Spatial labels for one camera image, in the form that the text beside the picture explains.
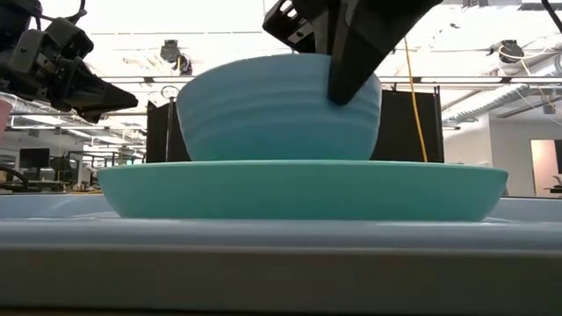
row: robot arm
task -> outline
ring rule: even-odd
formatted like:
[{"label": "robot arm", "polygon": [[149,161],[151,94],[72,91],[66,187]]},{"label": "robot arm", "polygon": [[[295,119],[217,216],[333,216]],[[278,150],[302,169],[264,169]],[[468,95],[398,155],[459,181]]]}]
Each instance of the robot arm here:
[{"label": "robot arm", "polygon": [[84,168],[88,170],[93,177],[97,178],[97,170],[94,167],[86,165]]},{"label": "robot arm", "polygon": [[332,56],[328,97],[344,105],[415,23],[441,2],[278,0],[263,29],[299,53]]},{"label": "robot arm", "polygon": [[[59,111],[75,110],[97,123],[101,114],[135,107],[134,95],[93,75],[83,58],[94,44],[69,18],[42,15],[39,0],[0,0],[0,91],[40,100]],[[45,30],[28,30],[32,18],[52,20]]]}]

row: plate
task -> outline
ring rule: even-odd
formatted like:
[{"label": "plate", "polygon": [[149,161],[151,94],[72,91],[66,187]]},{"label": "plate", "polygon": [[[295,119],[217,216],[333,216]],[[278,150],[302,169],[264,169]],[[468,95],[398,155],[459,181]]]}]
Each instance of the plate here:
[{"label": "plate", "polygon": [[123,218],[481,221],[503,170],[355,161],[174,162],[98,171]]}]

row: ceiling pipe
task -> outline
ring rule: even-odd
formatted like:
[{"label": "ceiling pipe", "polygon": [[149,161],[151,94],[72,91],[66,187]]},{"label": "ceiling pipe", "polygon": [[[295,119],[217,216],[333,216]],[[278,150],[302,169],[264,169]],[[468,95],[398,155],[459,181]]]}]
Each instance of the ceiling pipe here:
[{"label": "ceiling pipe", "polygon": [[[562,53],[558,53],[548,60],[539,62],[533,67],[533,75],[537,77],[562,76],[561,59]],[[532,92],[532,86],[527,83],[509,84],[496,90],[480,92],[443,111],[442,121],[444,124],[448,124],[473,119],[503,105],[517,101],[522,97],[527,97]]]},{"label": "ceiling pipe", "polygon": [[[50,114],[50,111],[47,110],[43,110],[37,106],[33,106],[33,105],[29,105],[25,100],[22,100],[19,97],[14,97],[14,96],[7,96],[7,97],[3,97],[5,98],[7,101],[9,101],[12,104],[12,111],[14,112],[24,112],[27,113],[27,116],[32,116],[34,114],[42,114],[41,116],[46,116],[47,114]],[[69,118],[68,116],[58,116],[56,114],[58,114],[58,112],[53,111],[53,117],[57,117],[59,120],[64,121],[64,125],[65,126],[83,126],[84,124],[88,124],[88,123],[83,123],[82,121],[76,121],[73,120],[72,118]],[[28,119],[25,116],[22,117],[17,117],[15,118],[17,119],[18,125],[22,124],[22,125],[29,125],[29,123],[32,122],[38,122],[35,121],[33,119]],[[99,137],[99,136],[113,136],[116,138],[122,138],[122,134],[121,133],[116,133],[114,131],[106,131],[106,130],[81,130],[80,132],[88,134],[90,137]],[[133,143],[137,143],[140,142],[138,139],[135,138],[131,138],[131,137],[126,137],[125,138],[126,141],[129,142],[133,142]]]},{"label": "ceiling pipe", "polygon": [[507,111],[505,113],[502,113],[500,115],[497,116],[498,119],[507,119],[507,118],[511,118],[514,117],[515,115],[519,115],[521,113],[525,113],[526,111],[531,111],[531,110],[535,110],[535,109],[541,109],[544,106],[553,104],[555,102],[558,102],[562,100],[562,97],[554,97],[554,98],[549,98],[547,100],[545,99],[541,99],[538,102],[535,102],[534,104],[526,104],[524,106],[520,106],[514,110],[511,111]]}]

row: black partition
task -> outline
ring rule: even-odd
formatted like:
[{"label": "black partition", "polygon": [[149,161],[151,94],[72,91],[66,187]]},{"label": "black partition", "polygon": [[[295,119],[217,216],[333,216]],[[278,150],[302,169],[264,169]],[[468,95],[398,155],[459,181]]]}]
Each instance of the black partition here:
[{"label": "black partition", "polygon": [[[146,163],[166,161],[166,139],[168,134],[168,110],[170,105],[166,104],[156,107],[148,102],[147,112],[147,156]],[[169,139],[168,156],[169,162],[190,162],[184,144],[184,137],[179,127],[179,119],[174,106],[171,135]]]},{"label": "black partition", "polygon": [[554,140],[556,150],[556,163],[558,164],[558,173],[562,175],[562,140]]},{"label": "black partition", "polygon": [[[438,90],[435,94],[416,93],[415,96],[428,160],[443,162],[443,131]],[[156,107],[148,103],[147,163],[166,161],[168,109],[169,104]],[[169,161],[190,162],[176,111],[173,118]],[[371,160],[423,162],[411,92],[383,91],[378,141]]]},{"label": "black partition", "polygon": [[[415,93],[420,125],[429,162],[444,162],[443,126],[439,91]],[[423,162],[420,136],[415,122],[412,92],[383,91],[383,106],[377,146],[371,160]]]}]

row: bowl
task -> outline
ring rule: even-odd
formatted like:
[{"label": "bowl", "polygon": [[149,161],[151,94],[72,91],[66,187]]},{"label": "bowl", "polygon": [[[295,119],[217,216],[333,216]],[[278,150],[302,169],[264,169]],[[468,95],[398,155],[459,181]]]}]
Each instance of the bowl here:
[{"label": "bowl", "polygon": [[329,64],[322,54],[276,55],[193,79],[177,97],[192,160],[368,160],[378,134],[378,78],[339,106],[327,97]]},{"label": "bowl", "polygon": [[481,221],[507,172],[443,163],[172,162],[98,171],[123,218]]}]

